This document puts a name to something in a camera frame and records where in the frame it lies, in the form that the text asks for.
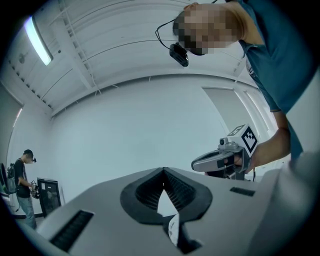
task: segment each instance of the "person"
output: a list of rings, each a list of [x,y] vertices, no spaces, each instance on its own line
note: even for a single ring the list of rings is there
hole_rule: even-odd
[[[318,65],[289,18],[270,0],[194,2],[176,17],[172,30],[179,43],[198,56],[234,42],[242,46],[250,75],[278,127],[272,138],[257,146],[246,173],[290,153],[291,160],[297,159],[303,149],[286,114],[308,86]],[[241,165],[242,159],[235,156],[234,163]]]
[[[26,224],[31,228],[36,229],[36,218],[30,195],[30,188],[34,190],[36,185],[28,182],[25,168],[25,164],[32,164],[33,162],[35,162],[34,154],[30,149],[27,149],[24,151],[23,155],[15,161],[13,167],[16,185],[16,198],[25,213]]]

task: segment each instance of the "backpack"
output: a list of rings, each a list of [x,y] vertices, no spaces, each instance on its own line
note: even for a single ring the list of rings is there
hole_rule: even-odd
[[[9,195],[17,193],[14,165],[14,163],[11,163],[10,167],[7,169],[7,190]]]

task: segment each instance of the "white wall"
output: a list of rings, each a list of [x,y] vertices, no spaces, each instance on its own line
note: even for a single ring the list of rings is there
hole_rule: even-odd
[[[218,109],[229,132],[237,126],[249,124],[254,134],[258,136],[252,118],[234,90],[204,88],[204,91]]]
[[[23,106],[14,126],[8,148],[7,165],[14,163],[23,155],[26,149],[32,150],[37,162],[25,165],[26,176],[29,182],[33,180],[37,182],[37,177],[49,178],[51,176],[48,172],[48,166],[50,166],[48,143],[51,125],[51,121],[42,109],[32,103],[27,103]],[[16,194],[11,195],[10,199],[11,209],[15,211],[19,206]],[[33,198],[32,203],[34,213],[42,213],[40,201]],[[24,215],[25,213],[20,208],[14,214]]]
[[[151,168],[191,171],[193,159],[215,150],[226,133],[198,83],[198,77],[131,82],[59,114],[52,170],[66,202],[92,185]]]
[[[21,107],[0,83],[0,163],[4,165],[7,162],[10,137]]]

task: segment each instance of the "black cap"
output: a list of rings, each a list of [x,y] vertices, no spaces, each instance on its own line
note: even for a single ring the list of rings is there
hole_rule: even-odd
[[[23,154],[24,155],[31,155],[31,158],[33,158],[34,157],[34,153],[30,150],[30,149],[27,149],[27,150],[25,150],[24,152],[23,152]]]

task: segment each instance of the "black cable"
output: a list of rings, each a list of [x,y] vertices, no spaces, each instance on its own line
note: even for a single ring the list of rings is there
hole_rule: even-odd
[[[171,21],[169,21],[169,22],[167,22],[167,23],[165,23],[165,24],[162,24],[162,25],[159,26],[159,27],[157,28],[157,30],[155,31],[156,38],[158,38],[159,42],[160,42],[165,48],[167,48],[167,49],[169,49],[169,50],[170,50],[170,48],[168,48],[167,46],[165,46],[164,43],[163,43],[163,42],[161,41],[161,39],[160,39],[159,29],[162,28],[163,26],[171,23],[171,22],[174,22],[175,20],[176,20],[176,19],[173,19],[173,20],[171,20]]]
[[[17,211],[19,211],[19,209],[20,209],[20,203],[19,203],[19,208],[17,210],[15,210],[14,212],[16,213]]]
[[[252,182],[256,181],[256,168],[253,168],[253,179]]]

